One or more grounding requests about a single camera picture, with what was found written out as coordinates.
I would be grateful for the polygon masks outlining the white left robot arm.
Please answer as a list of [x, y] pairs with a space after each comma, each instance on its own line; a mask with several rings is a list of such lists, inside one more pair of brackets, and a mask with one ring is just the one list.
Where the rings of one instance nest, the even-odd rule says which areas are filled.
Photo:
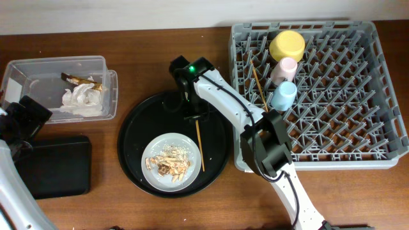
[[1, 229], [55, 229], [20, 177], [15, 160], [52, 112], [28, 96], [1, 109]]

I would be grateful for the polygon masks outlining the wooden chopstick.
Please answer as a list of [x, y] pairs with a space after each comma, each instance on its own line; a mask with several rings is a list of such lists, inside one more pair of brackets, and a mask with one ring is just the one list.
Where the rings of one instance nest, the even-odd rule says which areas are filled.
[[263, 94], [263, 90], [262, 90], [262, 88], [261, 88], [261, 84], [260, 84], [260, 82], [259, 82], [258, 75], [257, 75], [257, 73], [256, 73], [256, 69], [255, 69], [255, 67], [254, 67], [254, 64], [253, 64], [251, 58], [250, 58], [250, 64], [251, 64], [251, 68], [252, 68], [252, 75], [253, 75], [253, 77], [255, 78], [256, 85], [257, 85], [258, 91], [259, 91], [259, 95], [260, 95], [261, 100], [262, 100], [263, 105], [264, 105], [264, 110], [265, 110], [266, 112], [268, 112], [268, 105], [266, 104], [266, 100], [265, 100], [265, 97], [264, 97], [264, 94]]
[[204, 162], [204, 156], [203, 156], [203, 147], [202, 147], [202, 141], [201, 141], [199, 120], [195, 120], [195, 125], [196, 125], [196, 134], [197, 134], [199, 151], [200, 151], [200, 154], [201, 154], [201, 166], [202, 166], [203, 172], [205, 172], [205, 162]]

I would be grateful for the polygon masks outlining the grey plate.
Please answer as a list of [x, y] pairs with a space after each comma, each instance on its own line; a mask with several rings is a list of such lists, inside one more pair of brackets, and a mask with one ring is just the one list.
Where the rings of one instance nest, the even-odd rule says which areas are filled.
[[144, 149], [141, 169], [144, 179], [161, 192], [178, 192], [191, 185], [202, 171], [202, 156], [186, 135], [162, 134]]

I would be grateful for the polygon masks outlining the light blue cup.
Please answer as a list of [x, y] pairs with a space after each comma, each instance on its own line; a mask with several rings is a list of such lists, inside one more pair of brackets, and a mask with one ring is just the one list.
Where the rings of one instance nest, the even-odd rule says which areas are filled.
[[277, 111], [287, 111], [295, 101], [297, 87], [292, 82], [282, 82], [273, 92], [270, 105]]

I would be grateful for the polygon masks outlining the food scraps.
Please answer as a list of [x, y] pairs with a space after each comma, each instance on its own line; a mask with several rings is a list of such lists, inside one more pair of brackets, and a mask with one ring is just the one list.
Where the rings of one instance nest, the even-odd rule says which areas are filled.
[[160, 177], [172, 176], [172, 183], [182, 182], [191, 165], [188, 154], [185, 147], [165, 144], [158, 155], [145, 158], [145, 167], [156, 167]]

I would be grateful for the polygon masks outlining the pink cup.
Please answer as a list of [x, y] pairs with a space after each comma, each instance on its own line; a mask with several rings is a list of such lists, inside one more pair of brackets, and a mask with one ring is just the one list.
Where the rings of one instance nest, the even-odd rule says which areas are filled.
[[270, 74], [272, 82], [279, 86], [282, 82], [292, 82], [298, 68], [298, 63], [292, 57], [282, 58]]

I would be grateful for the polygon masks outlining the gold coffee sachet wrapper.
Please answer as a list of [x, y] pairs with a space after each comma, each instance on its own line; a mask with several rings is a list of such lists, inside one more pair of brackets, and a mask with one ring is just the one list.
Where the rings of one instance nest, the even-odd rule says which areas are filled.
[[61, 73], [61, 79], [63, 81], [74, 84], [76, 86], [79, 86], [81, 84], [94, 84], [92, 89], [97, 90], [97, 91], [102, 91], [102, 83], [99, 83], [99, 82], [96, 82], [96, 81], [93, 81], [93, 80], [83, 79], [83, 78], [76, 77], [76, 76], [73, 76], [73, 75], [69, 75], [69, 74], [66, 74], [66, 73]]

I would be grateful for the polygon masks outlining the yellow bowl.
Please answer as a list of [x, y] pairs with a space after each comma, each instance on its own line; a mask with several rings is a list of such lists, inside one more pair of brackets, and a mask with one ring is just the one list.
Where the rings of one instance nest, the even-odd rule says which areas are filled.
[[304, 55], [305, 40], [303, 36], [291, 30], [280, 32], [270, 43], [269, 51], [274, 60], [293, 58], [299, 62]]

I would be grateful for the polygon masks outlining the white tissue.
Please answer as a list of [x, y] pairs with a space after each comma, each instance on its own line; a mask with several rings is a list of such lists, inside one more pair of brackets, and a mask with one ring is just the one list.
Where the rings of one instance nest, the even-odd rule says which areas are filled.
[[92, 76], [86, 79], [88, 83], [80, 83], [83, 79], [75, 79], [74, 77], [62, 76], [61, 78], [65, 82], [75, 85], [72, 91], [65, 89], [61, 109], [70, 109], [72, 114], [84, 117], [102, 115], [102, 90], [95, 89], [100, 85], [94, 81]]

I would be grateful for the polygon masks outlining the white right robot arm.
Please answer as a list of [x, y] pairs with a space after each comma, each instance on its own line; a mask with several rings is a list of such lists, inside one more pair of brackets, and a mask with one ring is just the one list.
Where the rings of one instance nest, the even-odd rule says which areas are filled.
[[187, 120], [204, 119], [213, 107], [236, 128], [243, 159], [274, 188], [288, 212], [292, 229], [332, 228], [298, 178], [286, 124], [276, 110], [267, 112], [250, 103], [203, 57], [191, 63], [179, 56], [171, 61], [169, 73], [180, 91]]

